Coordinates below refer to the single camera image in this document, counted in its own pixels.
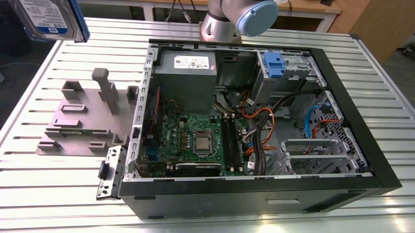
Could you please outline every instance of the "gray 3d printed holder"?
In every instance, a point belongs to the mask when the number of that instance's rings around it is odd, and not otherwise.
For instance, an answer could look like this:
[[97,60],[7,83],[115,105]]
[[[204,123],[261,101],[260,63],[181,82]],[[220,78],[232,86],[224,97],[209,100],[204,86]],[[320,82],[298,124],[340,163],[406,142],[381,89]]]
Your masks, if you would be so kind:
[[65,82],[63,98],[37,144],[38,155],[105,156],[107,147],[127,146],[138,87],[117,91],[107,74],[103,68],[91,72],[99,90],[83,89],[78,81]]

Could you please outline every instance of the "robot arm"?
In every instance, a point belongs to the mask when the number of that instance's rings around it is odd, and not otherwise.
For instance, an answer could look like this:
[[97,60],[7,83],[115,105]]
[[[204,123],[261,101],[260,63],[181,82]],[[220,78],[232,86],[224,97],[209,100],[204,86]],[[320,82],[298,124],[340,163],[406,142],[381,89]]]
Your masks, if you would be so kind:
[[277,5],[272,0],[209,0],[201,39],[240,42],[240,34],[257,36],[272,26]]

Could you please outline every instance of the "cpu socket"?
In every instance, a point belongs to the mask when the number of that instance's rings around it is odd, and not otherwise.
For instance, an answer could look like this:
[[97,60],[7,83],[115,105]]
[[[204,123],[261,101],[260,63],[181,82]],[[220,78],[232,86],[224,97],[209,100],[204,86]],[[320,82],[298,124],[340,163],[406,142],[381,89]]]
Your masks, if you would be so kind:
[[212,132],[196,131],[193,133],[193,154],[200,158],[205,158],[212,154],[212,148]]

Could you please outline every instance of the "aluminum table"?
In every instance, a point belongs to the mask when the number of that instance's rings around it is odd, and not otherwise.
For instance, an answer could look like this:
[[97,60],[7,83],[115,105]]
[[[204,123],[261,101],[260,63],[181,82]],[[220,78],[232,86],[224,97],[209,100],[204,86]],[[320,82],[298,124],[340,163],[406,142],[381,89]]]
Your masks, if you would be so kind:
[[415,232],[415,111],[365,46],[344,34],[269,30],[244,43],[325,51],[402,187],[328,213],[139,220],[118,201],[95,201],[102,158],[39,156],[65,80],[97,88],[93,68],[117,89],[138,84],[149,38],[198,39],[198,26],[86,18],[87,43],[57,41],[0,131],[0,229],[127,232]]

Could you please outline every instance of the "blue hard drive label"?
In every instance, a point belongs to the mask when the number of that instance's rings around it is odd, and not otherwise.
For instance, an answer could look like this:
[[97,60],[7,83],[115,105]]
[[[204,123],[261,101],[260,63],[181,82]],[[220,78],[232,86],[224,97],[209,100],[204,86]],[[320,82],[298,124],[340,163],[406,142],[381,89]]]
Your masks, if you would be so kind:
[[26,15],[43,33],[65,34],[67,27],[58,7],[49,0],[19,0]]

